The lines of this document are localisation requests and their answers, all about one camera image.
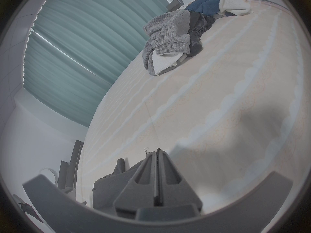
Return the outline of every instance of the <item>white cloth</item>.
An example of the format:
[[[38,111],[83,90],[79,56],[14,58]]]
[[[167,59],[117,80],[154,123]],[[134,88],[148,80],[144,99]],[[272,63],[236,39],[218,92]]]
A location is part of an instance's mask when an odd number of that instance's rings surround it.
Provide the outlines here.
[[[184,54],[183,52],[172,52],[172,53],[157,55],[156,51],[153,51],[152,62],[153,62],[153,68],[155,70],[155,74],[158,75],[160,72],[162,72],[166,68],[172,65],[173,66],[177,65],[177,60],[179,60],[183,54]]]
[[[237,16],[253,13],[251,5],[244,0],[220,0],[219,14],[224,15],[225,11],[231,12]]]

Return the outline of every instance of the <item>gray sweater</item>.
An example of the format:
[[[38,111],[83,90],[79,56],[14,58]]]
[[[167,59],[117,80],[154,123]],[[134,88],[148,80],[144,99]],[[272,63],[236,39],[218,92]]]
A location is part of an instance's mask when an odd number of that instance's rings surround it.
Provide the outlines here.
[[[143,26],[150,39],[142,51],[142,59],[144,67],[152,76],[156,75],[152,62],[154,50],[158,55],[172,52],[190,53],[189,22],[190,12],[180,9],[154,17]]]

